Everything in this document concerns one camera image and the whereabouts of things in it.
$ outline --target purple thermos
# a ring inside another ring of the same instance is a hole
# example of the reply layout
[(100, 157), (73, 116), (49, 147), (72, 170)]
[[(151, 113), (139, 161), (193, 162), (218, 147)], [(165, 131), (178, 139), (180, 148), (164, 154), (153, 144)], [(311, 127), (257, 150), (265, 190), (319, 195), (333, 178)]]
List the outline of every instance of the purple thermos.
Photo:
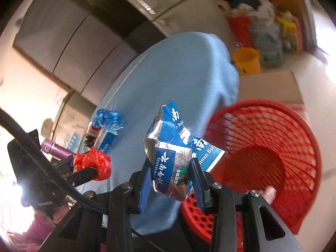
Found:
[(69, 151), (59, 145), (57, 145), (55, 142), (52, 142), (50, 139), (46, 138), (42, 144), (41, 149), (43, 152), (51, 154), (53, 157), (57, 159), (64, 159), (70, 155), (75, 156), (76, 154), (72, 151)]

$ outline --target red trash basket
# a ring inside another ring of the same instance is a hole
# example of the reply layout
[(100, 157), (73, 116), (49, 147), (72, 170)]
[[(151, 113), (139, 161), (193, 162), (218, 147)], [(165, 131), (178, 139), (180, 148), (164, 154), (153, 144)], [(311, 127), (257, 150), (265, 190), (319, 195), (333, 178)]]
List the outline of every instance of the red trash basket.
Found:
[[(317, 141), (305, 120), (294, 110), (268, 100), (248, 100), (217, 111), (204, 139), (225, 150), (211, 171), (215, 181), (246, 193), (272, 186), (272, 203), (293, 234), (312, 206), (320, 184), (321, 158)], [(204, 215), (192, 194), (182, 203), (188, 226), (211, 242), (213, 215)], [(237, 250), (243, 250), (239, 213)]]

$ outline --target crumpled red plastic bag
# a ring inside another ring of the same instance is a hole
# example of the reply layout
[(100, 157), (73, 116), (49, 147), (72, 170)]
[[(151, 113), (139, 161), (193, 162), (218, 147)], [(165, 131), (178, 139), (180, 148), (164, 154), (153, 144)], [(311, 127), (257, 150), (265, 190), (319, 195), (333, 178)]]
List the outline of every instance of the crumpled red plastic bag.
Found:
[(111, 176), (111, 158), (101, 151), (96, 151), (95, 147), (92, 147), (86, 154), (77, 154), (73, 162), (77, 171), (94, 167), (98, 173), (94, 181), (103, 181)]

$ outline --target blue tablecloth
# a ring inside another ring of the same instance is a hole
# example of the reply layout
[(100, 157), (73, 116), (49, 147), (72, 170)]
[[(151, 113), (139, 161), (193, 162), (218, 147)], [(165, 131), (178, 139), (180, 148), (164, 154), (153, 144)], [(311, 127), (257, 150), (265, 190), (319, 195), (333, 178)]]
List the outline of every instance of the blue tablecloth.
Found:
[[(108, 151), (111, 177), (88, 182), (78, 191), (111, 191), (141, 170), (146, 159), (143, 137), (163, 103), (173, 98), (184, 125), (202, 137), (211, 115), (216, 109), (233, 104), (237, 94), (238, 74), (217, 36), (187, 32), (152, 46), (125, 69), (97, 107), (118, 111), (125, 124)], [(165, 230), (174, 223), (179, 206), (180, 202), (151, 191), (145, 211), (132, 215), (132, 227), (141, 234)]]

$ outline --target black cable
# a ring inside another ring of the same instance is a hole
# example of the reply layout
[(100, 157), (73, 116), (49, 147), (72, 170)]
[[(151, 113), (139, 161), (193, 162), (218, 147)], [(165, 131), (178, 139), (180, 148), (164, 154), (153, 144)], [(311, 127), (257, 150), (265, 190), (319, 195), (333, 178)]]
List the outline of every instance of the black cable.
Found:
[(136, 232), (133, 228), (132, 228), (132, 233), (134, 235), (137, 235), (139, 238), (143, 239), (144, 241), (150, 243), (152, 246), (154, 246), (155, 248), (157, 248), (158, 250), (160, 250), (161, 252), (165, 252), (163, 249), (161, 249), (160, 247), (158, 247), (155, 243), (151, 242), (149, 239), (147, 239), (145, 236), (141, 235), (140, 233)]
[(21, 128), (21, 126), (8, 115), (4, 110), (0, 108), (0, 125), (3, 126), (26, 150), (28, 155), (34, 160), (34, 162), (42, 169), (42, 171), (49, 176), (49, 178), (62, 190), (66, 191), (73, 199), (85, 204), (87, 207), (98, 211), (102, 214), (107, 214), (107, 208), (89, 198), (83, 196), (73, 186), (71, 186), (65, 179), (59, 175), (48, 159), (35, 145), (34, 141), (29, 135)]

